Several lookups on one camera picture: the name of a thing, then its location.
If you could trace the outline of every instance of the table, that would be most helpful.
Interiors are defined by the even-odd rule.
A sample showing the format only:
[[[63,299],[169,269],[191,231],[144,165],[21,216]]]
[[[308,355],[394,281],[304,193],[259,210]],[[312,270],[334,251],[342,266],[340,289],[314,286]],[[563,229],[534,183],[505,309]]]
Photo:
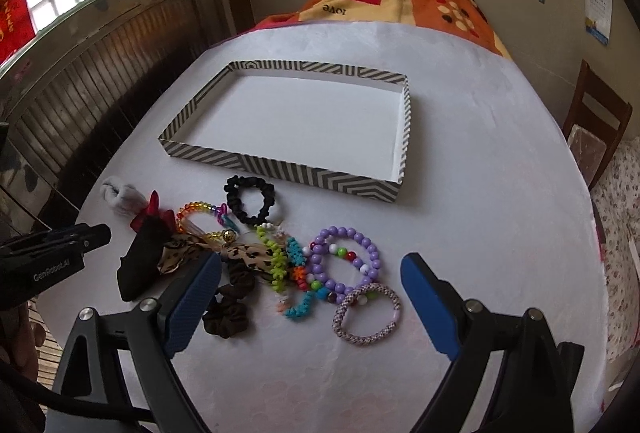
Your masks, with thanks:
[[[208,50],[165,92],[102,174],[118,175],[161,206],[224,200],[236,172],[170,158],[157,136],[188,99],[231,60],[299,59],[399,71],[412,95],[412,136],[404,185],[394,204],[274,181],[286,228],[311,241],[328,225],[355,227],[380,248],[382,280],[404,302],[398,330],[362,349],[331,330],[333,305],[293,323],[274,310],[266,287],[250,298],[252,328],[221,339],[196,331],[175,369],[213,432],[382,433],[409,431],[448,362],[437,353],[399,281],[399,261],[418,251],[463,298],[494,312],[541,308],[556,341],[586,347],[572,396],[576,431],[598,416],[603,392],[606,292],[588,191],[562,134],[513,62],[434,30],[400,24],[315,23],[245,34]],[[238,127],[241,131],[242,114]],[[133,239],[127,220],[100,199],[100,180],[78,221],[107,223],[111,243],[86,267],[42,294],[38,309],[64,343],[78,311],[124,311],[119,258]],[[332,276],[358,273],[335,260]],[[391,305],[358,308],[355,333],[379,329]],[[490,397],[499,354],[465,424],[475,429]],[[144,400],[124,359],[134,403]]]

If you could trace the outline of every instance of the orange blanket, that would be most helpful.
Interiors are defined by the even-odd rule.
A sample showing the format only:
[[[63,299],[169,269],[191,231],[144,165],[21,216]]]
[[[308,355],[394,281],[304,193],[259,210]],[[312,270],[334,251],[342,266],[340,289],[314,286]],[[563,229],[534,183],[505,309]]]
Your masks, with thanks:
[[[473,0],[309,0],[298,12],[269,16],[256,28],[308,20],[407,23],[468,39],[511,59]]]

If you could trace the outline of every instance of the black hair tie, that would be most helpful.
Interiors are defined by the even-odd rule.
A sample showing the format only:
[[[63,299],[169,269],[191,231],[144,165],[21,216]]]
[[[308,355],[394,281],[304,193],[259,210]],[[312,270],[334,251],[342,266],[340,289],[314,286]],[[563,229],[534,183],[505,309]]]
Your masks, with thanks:
[[[238,300],[254,290],[255,278],[241,259],[226,259],[222,254],[222,261],[228,268],[229,283],[218,288],[216,294],[221,294],[222,300],[213,296],[202,321],[207,333],[227,339],[249,326],[246,305]]]
[[[255,217],[247,215],[240,200],[239,188],[258,188],[264,198],[262,209]],[[264,179],[258,177],[239,177],[234,175],[226,181],[226,204],[233,211],[236,218],[245,225],[261,225],[267,221],[269,209],[276,203],[276,191],[273,184],[269,184]]]

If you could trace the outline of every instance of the blue gripper pad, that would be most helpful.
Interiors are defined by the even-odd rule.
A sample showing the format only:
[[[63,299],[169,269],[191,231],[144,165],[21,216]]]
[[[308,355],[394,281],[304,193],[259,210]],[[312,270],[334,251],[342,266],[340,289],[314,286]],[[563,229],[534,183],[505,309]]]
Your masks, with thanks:
[[[208,255],[207,258],[195,266],[196,272],[187,273],[185,283],[189,281],[191,283],[181,293],[180,299],[174,304],[173,311],[164,323],[164,352],[169,359],[187,347],[220,283],[222,274],[220,255],[209,251],[203,254]],[[198,259],[191,260],[184,268],[193,268],[190,263],[198,262],[201,258],[202,255]]]
[[[400,279],[420,321],[436,350],[453,362],[460,353],[456,321],[438,296],[440,280],[418,253],[407,254],[400,263]]]

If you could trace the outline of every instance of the bolt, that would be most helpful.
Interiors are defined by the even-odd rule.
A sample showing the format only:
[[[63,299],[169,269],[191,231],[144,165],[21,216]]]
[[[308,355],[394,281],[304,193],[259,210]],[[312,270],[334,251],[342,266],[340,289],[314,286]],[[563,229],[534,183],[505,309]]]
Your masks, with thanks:
[[[87,307],[87,308],[83,308],[80,311],[80,314],[78,314],[78,317],[82,320],[82,321],[87,321],[90,320],[92,317],[94,317],[94,309]]]
[[[142,310],[142,312],[149,312],[156,308],[156,305],[158,305],[158,301],[156,301],[156,299],[146,298],[140,302],[140,310]]]
[[[469,312],[473,312],[473,314],[478,314],[479,312],[482,312],[482,309],[484,309],[482,303],[477,299],[468,299],[465,301],[465,307]]]
[[[542,310],[539,308],[530,308],[528,314],[533,321],[542,321],[545,318],[545,315],[542,314]]]

